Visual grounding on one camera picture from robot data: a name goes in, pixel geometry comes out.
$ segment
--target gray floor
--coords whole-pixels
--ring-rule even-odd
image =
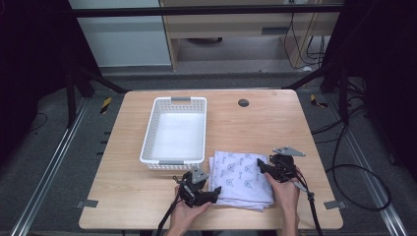
[[[277,38],[225,38],[220,44],[196,45],[184,40],[175,72],[145,72],[128,77],[109,76],[126,89],[238,89],[280,88],[305,76],[303,69],[293,69],[285,58],[285,52]],[[337,118],[332,109],[322,108],[310,102],[314,93],[319,102],[331,103],[336,94],[323,96],[317,90],[320,80],[315,80],[298,91],[300,102],[311,130],[317,130]],[[89,193],[96,169],[105,150],[116,119],[123,94],[93,83],[97,89],[93,98],[78,98],[87,108],[79,129],[72,139],[58,172],[43,200],[30,228],[33,235],[115,234],[120,231],[86,231],[79,227],[81,209],[75,204],[85,200]],[[67,113],[63,89],[54,92],[39,102],[39,114],[28,132],[13,161],[1,170],[0,179],[0,232],[8,232],[18,221],[37,183],[42,178],[55,149],[64,136]],[[99,114],[103,100],[112,97],[106,114]],[[362,104],[352,100],[352,108]],[[361,110],[350,119],[350,132],[354,134],[372,170],[388,185],[392,194],[392,207],[408,235],[417,235],[417,185],[402,166],[391,165],[388,153],[372,122],[366,118],[367,110]],[[340,126],[315,135],[315,141],[335,139]],[[317,144],[325,168],[331,166],[335,142]],[[342,139],[337,153],[337,163],[356,163],[355,154],[347,136]],[[336,199],[346,199],[335,188],[331,174],[328,175]],[[370,188],[363,172],[352,169],[337,170],[337,180],[343,190],[355,201],[374,207]],[[327,231],[326,235],[395,235],[389,232],[381,212],[363,210],[346,201],[348,208],[341,210],[344,225],[341,229]],[[128,235],[138,234],[128,231]],[[316,235],[315,231],[305,232]]]

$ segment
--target electrical cord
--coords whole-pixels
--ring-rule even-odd
[[[301,61],[303,61],[303,63],[305,64],[304,66],[302,66],[302,67],[295,67],[295,66],[293,66],[292,65],[292,63],[291,63],[291,60],[289,60],[289,64],[290,64],[290,66],[293,68],[293,69],[302,69],[302,68],[304,68],[305,66],[312,66],[312,65],[314,65],[315,63],[309,63],[309,62],[306,62],[305,60],[304,60],[304,58],[303,58],[303,56],[301,55],[301,49],[300,49],[300,45],[298,44],[298,41],[297,41],[297,37],[296,37],[296,35],[295,35],[295,29],[294,29],[294,13],[291,13],[291,21],[290,21],[290,23],[289,23],[289,26],[288,26],[288,31],[286,32],[286,34],[285,34],[285,37],[284,37],[284,50],[285,50],[285,53],[286,53],[286,55],[287,55],[287,57],[288,57],[288,59],[289,59],[289,54],[288,54],[288,51],[287,51],[287,49],[286,49],[286,38],[287,38],[287,36],[288,36],[288,34],[289,34],[289,32],[292,30],[292,34],[293,34],[293,36],[294,36],[294,41],[295,41],[295,44],[296,44],[296,46],[297,46],[297,51],[298,51],[298,56],[300,57],[300,59],[301,59]]]
[[[304,187],[303,191],[306,192],[306,194],[307,194],[307,200],[309,201],[309,204],[310,204],[310,209],[311,209],[311,212],[312,212],[312,216],[313,216],[313,220],[314,220],[314,223],[315,223],[315,226],[316,226],[316,230],[317,230],[319,236],[323,236],[322,227],[320,226],[319,219],[317,217],[316,205],[314,203],[314,193],[310,192],[309,187],[307,185],[306,178],[304,178],[304,175],[297,168],[292,168],[292,167],[288,166],[287,163],[285,163],[284,161],[281,161],[281,160],[277,160],[277,162],[279,162],[279,164],[283,165],[286,169],[290,170],[292,172],[292,174],[295,176],[295,178],[297,178],[298,182]]]
[[[359,165],[355,165],[355,164],[338,164],[338,165],[335,165],[335,160],[336,160],[336,156],[337,156],[337,151],[338,151],[338,148],[339,148],[339,145],[340,145],[340,141],[341,141],[341,138],[342,138],[342,134],[344,134],[346,131],[347,131],[347,129],[348,129],[348,125],[344,125],[343,126],[343,128],[342,128],[342,132],[340,132],[340,136],[339,136],[339,138],[338,138],[338,140],[337,140],[337,143],[336,143],[336,147],[335,147],[335,149],[334,149],[334,153],[333,153],[333,157],[332,157],[332,162],[331,162],[331,168],[329,168],[329,169],[327,169],[326,170],[326,173],[328,173],[328,172],[330,172],[331,171],[331,174],[332,174],[332,176],[333,176],[333,181],[334,181],[334,185],[335,185],[335,187],[337,188],[337,190],[340,192],[340,194],[344,197],[344,198],[346,198],[346,200],[348,200],[349,202],[351,202],[352,204],[354,204],[354,205],[356,205],[357,207],[359,207],[359,208],[362,208],[362,209],[366,209],[366,210],[369,210],[369,211],[380,211],[380,210],[383,210],[383,209],[385,209],[385,208],[387,208],[389,205],[390,205],[390,203],[391,203],[391,194],[390,194],[390,191],[389,191],[389,188],[387,187],[387,185],[384,183],[384,181],[381,179],[381,177],[379,177],[377,174],[375,174],[374,172],[372,172],[371,170],[368,170],[368,169],[366,169],[366,168],[364,168],[364,167],[362,167],[362,166],[359,166]],[[341,167],[350,167],[350,168],[359,168],[359,169],[362,169],[362,170],[364,170],[364,171],[366,171],[366,172],[368,172],[368,173],[370,173],[370,174],[372,174],[375,178],[377,178],[380,182],[381,182],[381,184],[382,184],[382,186],[383,186],[383,188],[384,188],[384,190],[385,190],[385,192],[386,192],[386,194],[387,194],[387,202],[383,205],[383,206],[380,206],[380,207],[369,207],[369,206],[364,206],[364,205],[362,205],[362,204],[359,204],[359,203],[357,203],[357,202],[355,202],[355,201],[353,201],[351,198],[349,198],[343,191],[342,191],[342,189],[340,188],[340,186],[339,186],[339,184],[338,184],[338,182],[337,182],[337,179],[336,179],[336,175],[335,175],[335,169],[336,168],[341,168]]]
[[[159,236],[160,233],[162,232],[162,227],[165,224],[166,220],[168,219],[169,215],[172,213],[172,211],[174,211],[175,207],[181,203],[182,200],[179,200],[180,198],[180,191],[178,189],[177,195],[175,196],[174,201],[172,202],[171,206],[169,207],[168,211],[166,212],[165,216],[162,218],[162,220],[160,221],[158,227],[157,227],[157,231],[156,231],[156,236]]]

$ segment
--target white cabinet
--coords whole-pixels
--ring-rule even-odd
[[[157,0],[70,0],[70,4],[73,9],[159,7]],[[78,20],[101,69],[171,65],[160,16]]]

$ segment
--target black pole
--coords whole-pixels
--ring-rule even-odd
[[[76,18],[140,17],[179,15],[265,14],[265,13],[330,13],[356,11],[359,5],[344,4],[292,4],[292,5],[240,5],[240,6],[187,6],[153,8],[74,9],[47,14],[71,15]]]

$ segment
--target wooden table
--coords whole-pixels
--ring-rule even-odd
[[[124,98],[115,125],[89,192],[96,207],[85,207],[80,219],[84,229],[155,229],[174,199],[173,175],[185,171],[148,170],[139,157],[153,101],[159,96],[203,96],[208,100],[206,160],[215,150],[272,154],[273,148],[291,146],[303,151],[295,157],[315,203],[323,229],[337,229],[342,219],[334,200],[306,118],[293,90],[152,90],[131,91]],[[238,105],[248,99],[247,107]],[[300,195],[300,229],[314,229],[307,196]],[[264,212],[211,206],[192,229],[277,229],[282,212],[274,205]]]

